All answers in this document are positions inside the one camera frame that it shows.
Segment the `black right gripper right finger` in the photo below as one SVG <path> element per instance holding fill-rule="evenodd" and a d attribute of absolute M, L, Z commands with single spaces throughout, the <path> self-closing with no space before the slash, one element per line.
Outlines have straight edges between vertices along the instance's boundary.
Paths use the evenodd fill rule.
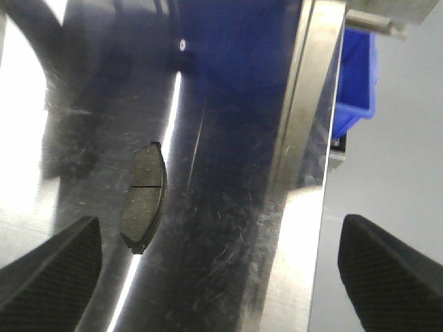
<path fill-rule="evenodd" d="M 343 220 L 338 270 L 365 331 L 441 331 L 442 265 L 371 220 Z"/>

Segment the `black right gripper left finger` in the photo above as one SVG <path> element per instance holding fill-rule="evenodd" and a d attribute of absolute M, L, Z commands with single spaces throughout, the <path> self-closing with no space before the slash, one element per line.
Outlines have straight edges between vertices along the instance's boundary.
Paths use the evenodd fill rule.
<path fill-rule="evenodd" d="M 100 222 L 84 216 L 1 268 L 1 330 L 74 331 L 101 268 Z"/>

